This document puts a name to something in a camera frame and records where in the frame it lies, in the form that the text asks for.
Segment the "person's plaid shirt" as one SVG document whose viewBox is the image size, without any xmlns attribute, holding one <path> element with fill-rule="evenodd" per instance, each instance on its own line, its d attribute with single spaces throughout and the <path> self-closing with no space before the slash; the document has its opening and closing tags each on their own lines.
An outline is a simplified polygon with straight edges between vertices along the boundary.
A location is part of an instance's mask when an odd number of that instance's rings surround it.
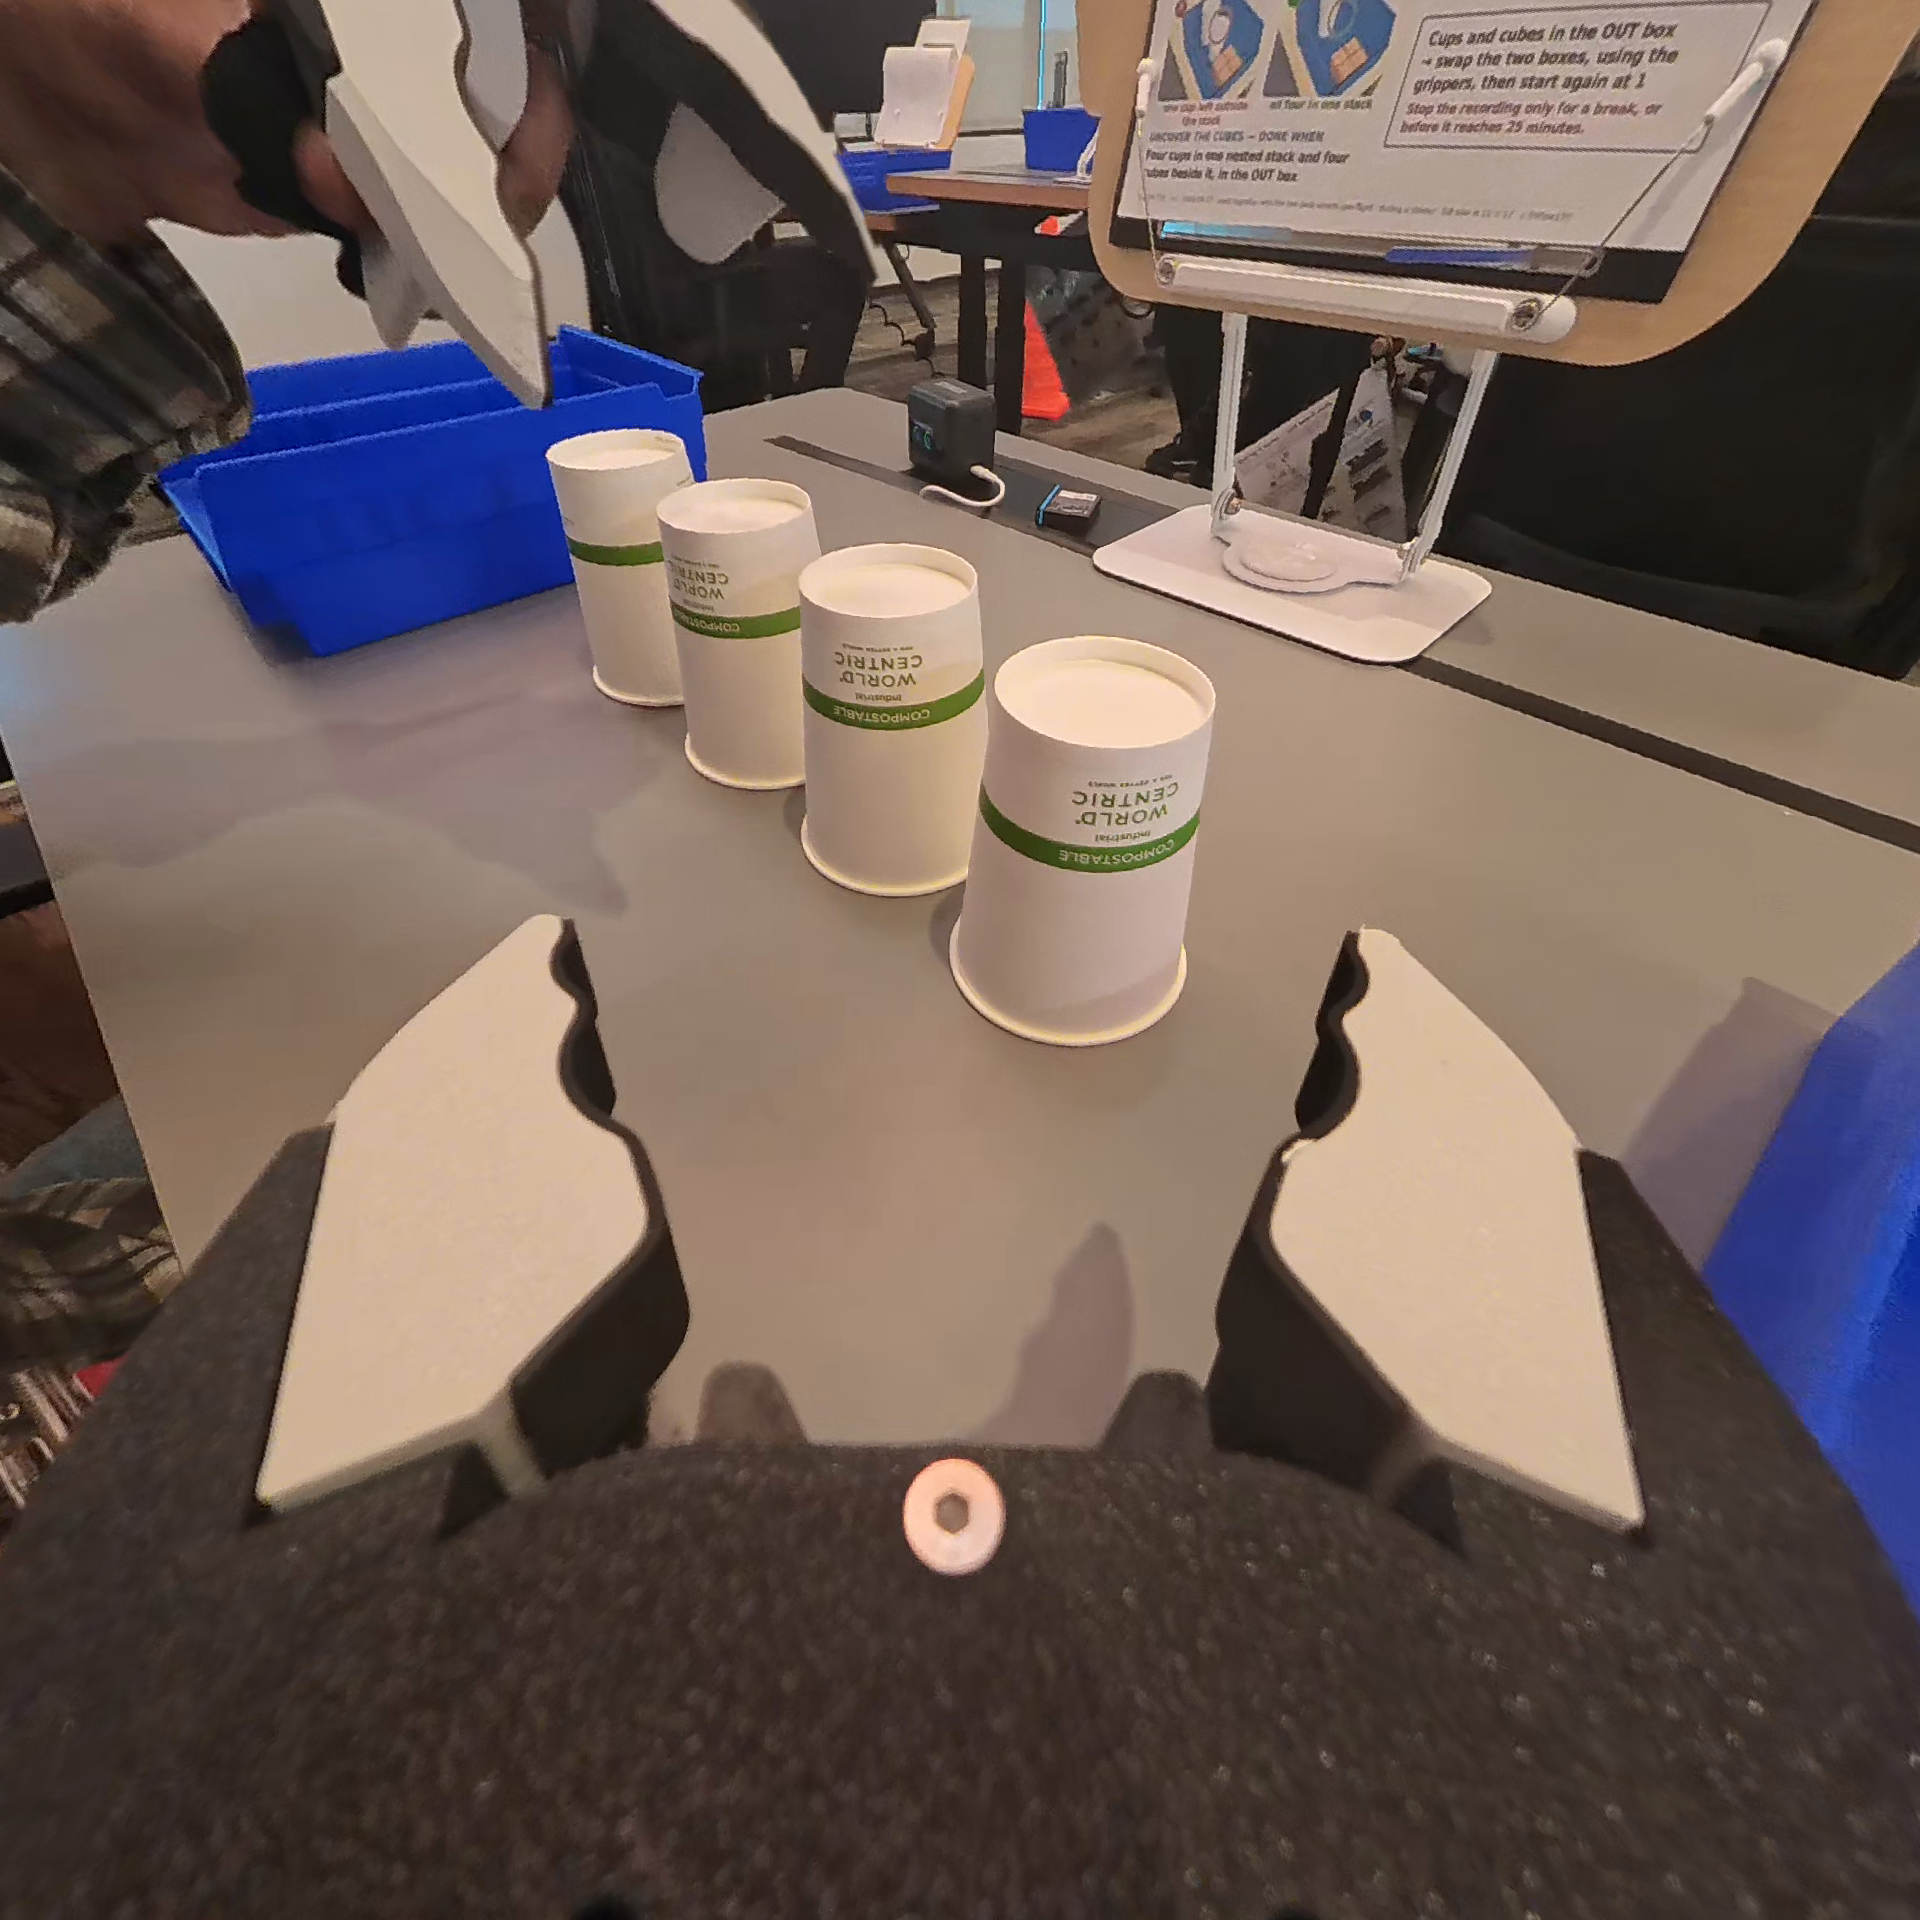
<svg viewBox="0 0 1920 1920">
<path fill-rule="evenodd" d="M 181 1277 L 122 1097 L 3 1171 L 2 1529 Z"/>
</svg>

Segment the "person's left forearm plaid sleeve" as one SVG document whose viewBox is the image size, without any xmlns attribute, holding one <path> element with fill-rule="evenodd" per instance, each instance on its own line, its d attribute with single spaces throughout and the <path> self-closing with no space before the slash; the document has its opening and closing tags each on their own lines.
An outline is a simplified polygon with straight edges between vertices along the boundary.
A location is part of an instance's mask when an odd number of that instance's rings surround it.
<svg viewBox="0 0 1920 1920">
<path fill-rule="evenodd" d="M 158 474 L 240 442 L 225 325 L 152 235 L 94 248 L 2 173 L 2 619 L 94 581 Z"/>
</svg>

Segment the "blue plastic bin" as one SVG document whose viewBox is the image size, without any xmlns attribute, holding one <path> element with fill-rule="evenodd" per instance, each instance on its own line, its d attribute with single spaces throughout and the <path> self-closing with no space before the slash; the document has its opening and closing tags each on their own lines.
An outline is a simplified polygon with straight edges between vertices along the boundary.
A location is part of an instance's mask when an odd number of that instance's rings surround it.
<svg viewBox="0 0 1920 1920">
<path fill-rule="evenodd" d="M 310 656 L 571 585 L 545 450 L 659 428 L 704 476 L 704 374 L 578 326 L 547 371 L 533 410 L 457 341 L 254 368 L 248 432 L 158 489 L 243 616 Z"/>
<path fill-rule="evenodd" d="M 1814 1045 L 1706 1285 L 1917 1604 L 1917 952 Z"/>
</svg>

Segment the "wooden background desk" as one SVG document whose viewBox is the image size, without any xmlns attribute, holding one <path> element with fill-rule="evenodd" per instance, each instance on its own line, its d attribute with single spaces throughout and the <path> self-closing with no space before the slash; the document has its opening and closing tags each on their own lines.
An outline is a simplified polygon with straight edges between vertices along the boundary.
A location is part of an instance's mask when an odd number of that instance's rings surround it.
<svg viewBox="0 0 1920 1920">
<path fill-rule="evenodd" d="M 893 212 L 914 244 L 957 259 L 954 373 L 991 389 L 995 428 L 1022 435 L 1022 342 L 1026 273 L 1049 267 L 1093 273 L 1087 230 L 1090 182 L 1018 170 L 950 168 L 944 173 L 896 177 L 899 195 L 928 204 Z"/>
</svg>

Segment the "white paper holder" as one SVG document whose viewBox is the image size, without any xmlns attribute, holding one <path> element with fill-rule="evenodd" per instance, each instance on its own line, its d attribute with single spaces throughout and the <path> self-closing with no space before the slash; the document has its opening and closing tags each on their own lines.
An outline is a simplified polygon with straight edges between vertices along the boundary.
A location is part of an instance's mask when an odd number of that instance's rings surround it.
<svg viewBox="0 0 1920 1920">
<path fill-rule="evenodd" d="M 957 139 L 976 75 L 970 19 L 930 17 L 906 45 L 882 56 L 879 112 L 873 139 L 891 154 L 947 154 Z"/>
</svg>

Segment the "printed leaflet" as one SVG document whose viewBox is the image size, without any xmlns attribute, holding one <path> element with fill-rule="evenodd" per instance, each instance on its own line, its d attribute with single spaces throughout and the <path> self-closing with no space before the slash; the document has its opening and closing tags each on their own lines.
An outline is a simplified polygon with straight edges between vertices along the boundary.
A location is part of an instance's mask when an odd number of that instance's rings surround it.
<svg viewBox="0 0 1920 1920">
<path fill-rule="evenodd" d="M 1338 532 L 1401 544 L 1410 537 L 1402 478 L 1401 368 L 1374 358 L 1358 374 L 1338 435 L 1333 436 L 1338 392 L 1275 426 L 1237 454 L 1243 499 L 1261 509 L 1307 520 Z"/>
</svg>

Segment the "printed instruction sheet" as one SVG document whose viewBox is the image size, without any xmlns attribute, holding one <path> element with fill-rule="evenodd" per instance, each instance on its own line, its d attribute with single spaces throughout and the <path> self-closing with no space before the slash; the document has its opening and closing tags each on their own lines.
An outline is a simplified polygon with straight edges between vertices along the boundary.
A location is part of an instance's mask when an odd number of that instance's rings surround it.
<svg viewBox="0 0 1920 1920">
<path fill-rule="evenodd" d="M 1681 253 L 1809 11 L 1157 4 L 1114 212 L 1233 248 Z"/>
</svg>

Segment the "white document stand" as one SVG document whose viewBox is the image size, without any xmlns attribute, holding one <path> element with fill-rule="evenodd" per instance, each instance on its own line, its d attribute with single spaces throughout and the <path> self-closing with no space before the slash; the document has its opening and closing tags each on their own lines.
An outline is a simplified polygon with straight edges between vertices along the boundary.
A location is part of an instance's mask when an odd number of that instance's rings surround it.
<svg viewBox="0 0 1920 1920">
<path fill-rule="evenodd" d="M 1433 469 L 1410 537 L 1384 541 L 1317 516 L 1271 513 L 1241 496 L 1233 459 L 1241 403 L 1215 397 L 1213 492 L 1187 508 L 1099 547 L 1099 573 L 1187 608 L 1361 665 L 1406 665 L 1490 595 L 1477 571 L 1434 560 L 1455 480 L 1467 462 L 1502 345 L 1558 345 L 1577 321 L 1573 267 L 1545 293 L 1491 285 L 1494 267 L 1531 265 L 1529 249 L 1391 248 L 1367 273 L 1201 253 L 1192 235 L 1161 244 L 1146 227 L 1154 280 L 1168 298 L 1192 298 L 1222 318 L 1224 378 L 1241 373 L 1248 321 L 1267 306 L 1354 330 L 1361 323 L 1408 341 L 1471 342 L 1467 386 Z"/>
</svg>

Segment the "black office chair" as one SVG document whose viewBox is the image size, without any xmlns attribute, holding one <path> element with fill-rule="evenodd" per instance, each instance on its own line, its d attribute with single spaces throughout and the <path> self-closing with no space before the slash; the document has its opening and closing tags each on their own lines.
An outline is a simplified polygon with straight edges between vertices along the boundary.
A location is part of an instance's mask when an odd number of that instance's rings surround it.
<svg viewBox="0 0 1920 1920">
<path fill-rule="evenodd" d="M 762 227 L 711 265 L 657 233 L 578 219 L 575 237 L 591 330 L 694 371 L 709 416 L 845 385 L 873 285 L 802 230 Z"/>
</svg>

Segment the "white paper cup green band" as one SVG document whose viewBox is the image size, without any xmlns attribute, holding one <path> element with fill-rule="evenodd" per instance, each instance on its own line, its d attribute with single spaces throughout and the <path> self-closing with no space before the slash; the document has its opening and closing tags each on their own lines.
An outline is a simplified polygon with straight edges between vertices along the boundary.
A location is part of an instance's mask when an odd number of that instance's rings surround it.
<svg viewBox="0 0 1920 1920">
<path fill-rule="evenodd" d="M 771 792 L 803 782 L 799 576 L 821 558 L 808 494 L 721 478 L 657 506 L 686 756 L 705 779 Z"/>
<path fill-rule="evenodd" d="M 1093 1046 L 1178 1000 L 1213 713 L 1208 676 L 1145 641 L 1041 641 L 999 665 L 947 944 L 983 1018 Z"/>
<path fill-rule="evenodd" d="M 611 701 L 683 705 L 657 508 L 693 485 L 688 448 L 659 428 L 609 428 L 545 450 L 591 652 Z"/>
<path fill-rule="evenodd" d="M 799 573 L 807 862 L 865 897 L 969 876 L 986 748 L 976 570 L 926 544 L 859 544 Z"/>
</svg>

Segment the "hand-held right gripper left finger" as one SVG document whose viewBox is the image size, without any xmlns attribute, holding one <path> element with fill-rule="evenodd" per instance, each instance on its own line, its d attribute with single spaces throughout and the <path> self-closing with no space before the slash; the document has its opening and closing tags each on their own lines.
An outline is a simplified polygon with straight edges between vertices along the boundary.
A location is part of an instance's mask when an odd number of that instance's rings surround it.
<svg viewBox="0 0 1920 1920">
<path fill-rule="evenodd" d="M 517 1498 L 641 1438 L 689 1313 L 615 1105 L 560 916 L 521 923 L 351 1080 L 256 1470 L 266 1512 L 432 1456 Z"/>
</svg>

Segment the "person's left hand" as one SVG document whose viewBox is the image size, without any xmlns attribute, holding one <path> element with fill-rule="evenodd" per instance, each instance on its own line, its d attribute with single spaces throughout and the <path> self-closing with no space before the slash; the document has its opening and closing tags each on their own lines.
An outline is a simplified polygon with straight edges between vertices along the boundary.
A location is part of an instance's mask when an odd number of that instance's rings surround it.
<svg viewBox="0 0 1920 1920">
<path fill-rule="evenodd" d="M 98 249 L 152 224 L 215 235 L 295 229 L 247 204 L 209 129 L 200 68 L 258 4 L 3 2 L 2 165 Z"/>
</svg>

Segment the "black charger box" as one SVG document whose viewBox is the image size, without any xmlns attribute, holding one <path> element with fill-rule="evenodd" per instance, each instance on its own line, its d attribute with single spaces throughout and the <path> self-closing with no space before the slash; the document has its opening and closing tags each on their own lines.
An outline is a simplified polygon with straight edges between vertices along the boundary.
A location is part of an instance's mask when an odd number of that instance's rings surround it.
<svg viewBox="0 0 1920 1920">
<path fill-rule="evenodd" d="M 993 480 L 995 403 L 957 378 L 928 378 L 905 397 L 906 469 L 947 492 L 977 494 Z"/>
</svg>

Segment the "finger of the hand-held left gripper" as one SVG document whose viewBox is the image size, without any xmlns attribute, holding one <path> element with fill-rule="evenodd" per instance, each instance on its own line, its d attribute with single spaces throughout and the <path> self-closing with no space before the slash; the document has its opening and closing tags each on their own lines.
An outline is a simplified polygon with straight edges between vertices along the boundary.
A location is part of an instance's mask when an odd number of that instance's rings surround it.
<svg viewBox="0 0 1920 1920">
<path fill-rule="evenodd" d="M 374 237 L 367 313 L 385 347 L 450 326 L 521 403 L 551 403 L 541 274 L 497 196 L 528 106 L 517 2 L 320 2 L 338 59 L 323 132 Z"/>
<path fill-rule="evenodd" d="M 736 2 L 659 2 L 659 227 L 712 267 L 786 217 L 857 282 L 877 256 L 832 134 L 755 14 Z"/>
</svg>

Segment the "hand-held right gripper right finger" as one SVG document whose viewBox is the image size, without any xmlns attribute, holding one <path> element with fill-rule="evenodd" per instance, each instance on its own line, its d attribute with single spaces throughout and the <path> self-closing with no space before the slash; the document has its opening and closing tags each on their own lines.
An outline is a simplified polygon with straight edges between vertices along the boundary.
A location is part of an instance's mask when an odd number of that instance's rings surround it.
<svg viewBox="0 0 1920 1920">
<path fill-rule="evenodd" d="M 1215 1296 L 1215 1450 L 1455 1538 L 1477 1476 L 1614 1537 L 1645 1501 L 1577 1136 L 1393 934 L 1350 931 Z"/>
</svg>

